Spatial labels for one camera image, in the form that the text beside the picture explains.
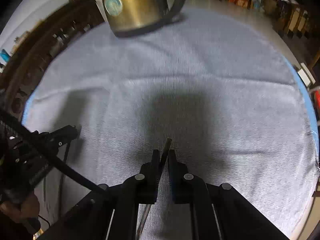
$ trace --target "black cable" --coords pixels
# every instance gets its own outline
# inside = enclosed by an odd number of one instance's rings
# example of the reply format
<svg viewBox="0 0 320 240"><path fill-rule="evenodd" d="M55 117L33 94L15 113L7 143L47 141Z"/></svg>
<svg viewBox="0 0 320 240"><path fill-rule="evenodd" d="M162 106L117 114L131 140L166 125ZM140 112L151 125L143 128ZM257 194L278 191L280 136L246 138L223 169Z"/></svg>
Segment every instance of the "black cable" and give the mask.
<svg viewBox="0 0 320 240"><path fill-rule="evenodd" d="M49 221L48 221L47 219L43 218L43 217L40 216L40 215L38 215L38 217L40 217L42 220L46 221L46 222L48 223L49 227L51 226L50 223L49 223Z"/></svg>
<svg viewBox="0 0 320 240"><path fill-rule="evenodd" d="M68 142L66 151L63 157L63 163L67 163L68 153L70 149L71 142ZM64 174L61 173L59 187L58 187L58 218L61 217L61 207L62 207L62 186L63 186Z"/></svg>
<svg viewBox="0 0 320 240"><path fill-rule="evenodd" d="M13 131L13 133L20 135L20 137L26 140L35 150L38 151L38 153L42 154L48 160L49 164L57 168L66 176L80 185L108 197L108 193L105 190L63 163L62 160L55 156L52 149L47 147L41 140L35 138L34 135L27 130L27 128L21 125L16 118L2 109L0 109L0 125L3 125L8 130Z"/></svg>

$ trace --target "floor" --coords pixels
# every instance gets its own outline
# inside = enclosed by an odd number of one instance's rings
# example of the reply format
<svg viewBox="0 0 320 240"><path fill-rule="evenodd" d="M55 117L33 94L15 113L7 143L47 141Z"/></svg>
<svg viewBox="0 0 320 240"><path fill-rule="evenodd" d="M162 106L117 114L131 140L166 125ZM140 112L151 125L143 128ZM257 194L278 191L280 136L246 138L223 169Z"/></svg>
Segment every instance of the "floor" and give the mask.
<svg viewBox="0 0 320 240"><path fill-rule="evenodd" d="M246 8L242 8L224 0L221 2L219 0L187 0L186 4L198 8L210 9L220 14L228 15L244 24L250 25L254 30L257 30L259 33L264 35L266 39L269 40L292 65L300 68L299 62L285 42L272 29L271 20L265 14L254 9L247 10Z"/></svg>

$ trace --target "metal bar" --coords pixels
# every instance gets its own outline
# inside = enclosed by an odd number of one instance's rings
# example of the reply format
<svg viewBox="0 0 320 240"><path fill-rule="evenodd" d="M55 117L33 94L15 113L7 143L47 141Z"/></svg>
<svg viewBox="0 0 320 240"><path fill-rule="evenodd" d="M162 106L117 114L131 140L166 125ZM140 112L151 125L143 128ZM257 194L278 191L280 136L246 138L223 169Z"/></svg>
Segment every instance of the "metal bar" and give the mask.
<svg viewBox="0 0 320 240"><path fill-rule="evenodd" d="M169 150L170 150L171 142L172 142L172 139L170 139L170 138L167 138L167 140L165 141L163 153L162 153L161 160L160 160L160 163L159 163L159 175L158 175L158 179L159 180L158 181L160 181L160 179L161 179L161 175L162 175L162 172L163 172L163 169L164 169L164 165L165 165L165 162L167 161L168 153L169 153ZM150 208L151 208L151 204L147 204L145 206L145 208L144 208L144 211L143 211L143 214L142 214L142 217L141 217L141 221L140 221L140 224L139 224L139 227L138 227L138 230L137 230L136 240L139 240L139 238L140 238L140 236L142 234L144 225L145 225L147 217L149 215Z"/></svg>

